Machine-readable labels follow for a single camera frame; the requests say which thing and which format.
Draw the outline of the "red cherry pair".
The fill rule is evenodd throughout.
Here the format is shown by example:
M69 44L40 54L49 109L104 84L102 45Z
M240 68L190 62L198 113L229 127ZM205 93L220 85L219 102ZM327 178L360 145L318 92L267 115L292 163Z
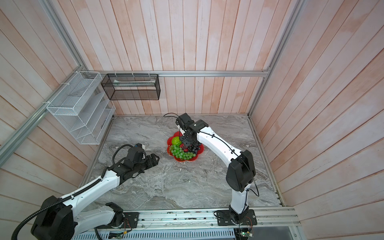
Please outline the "red cherry pair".
M189 152L189 151L190 151L189 148L186 147L186 145L184 145L184 144L181 144L180 147L182 148L182 150L183 150L184 152Z

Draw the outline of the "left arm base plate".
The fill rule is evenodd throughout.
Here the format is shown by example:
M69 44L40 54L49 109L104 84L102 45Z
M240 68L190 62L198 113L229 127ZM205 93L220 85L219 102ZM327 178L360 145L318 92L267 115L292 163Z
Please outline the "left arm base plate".
M135 229L138 225L139 212L124 212L114 217L107 225L99 226L99 229Z

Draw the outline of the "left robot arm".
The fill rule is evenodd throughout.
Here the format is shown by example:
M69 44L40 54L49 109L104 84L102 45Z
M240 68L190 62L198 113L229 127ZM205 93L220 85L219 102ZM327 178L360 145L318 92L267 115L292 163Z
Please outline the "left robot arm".
M124 227L126 217L117 204L107 203L88 212L84 209L108 191L158 165L160 158L146 154L140 144L127 146L127 156L113 161L90 183L60 198L47 198L35 216L32 235L38 240L70 240L100 226Z

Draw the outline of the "green bumpy round fruit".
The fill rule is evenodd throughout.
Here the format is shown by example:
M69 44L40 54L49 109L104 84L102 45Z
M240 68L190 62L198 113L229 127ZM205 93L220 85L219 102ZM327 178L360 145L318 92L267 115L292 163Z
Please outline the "green bumpy round fruit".
M173 137L171 141L173 146L179 147L182 144L180 137Z

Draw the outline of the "green grape bunch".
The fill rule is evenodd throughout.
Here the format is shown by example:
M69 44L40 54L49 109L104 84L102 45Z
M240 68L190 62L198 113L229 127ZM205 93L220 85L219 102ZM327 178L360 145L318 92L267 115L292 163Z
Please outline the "green grape bunch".
M192 158L196 157L196 154L191 152L184 152L181 147L176 147L171 145L169 147L169 154L171 154L178 161L190 161Z

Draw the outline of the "black grape bunch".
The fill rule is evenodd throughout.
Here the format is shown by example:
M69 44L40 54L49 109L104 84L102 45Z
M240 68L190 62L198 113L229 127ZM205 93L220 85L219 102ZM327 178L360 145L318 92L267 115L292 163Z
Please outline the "black grape bunch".
M199 151L201 150L201 144L192 145L188 148L188 150L189 150L189 152L197 155L199 153Z

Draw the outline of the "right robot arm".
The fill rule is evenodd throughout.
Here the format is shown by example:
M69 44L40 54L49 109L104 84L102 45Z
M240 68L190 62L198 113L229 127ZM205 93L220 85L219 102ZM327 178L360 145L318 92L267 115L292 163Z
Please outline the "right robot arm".
M248 189L256 175L253 155L250 151L241 151L217 135L209 125L202 121L193 121L186 113L176 118L181 130L181 141L185 147L204 145L216 154L226 165L226 181L232 189L230 212L239 217L249 209Z

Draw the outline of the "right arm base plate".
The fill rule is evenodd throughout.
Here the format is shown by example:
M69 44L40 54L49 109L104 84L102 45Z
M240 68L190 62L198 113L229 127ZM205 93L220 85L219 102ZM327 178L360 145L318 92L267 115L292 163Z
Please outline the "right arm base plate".
M256 226L257 218L254 210L247 208L243 213L238 214L234 210L218 210L214 212L219 226Z

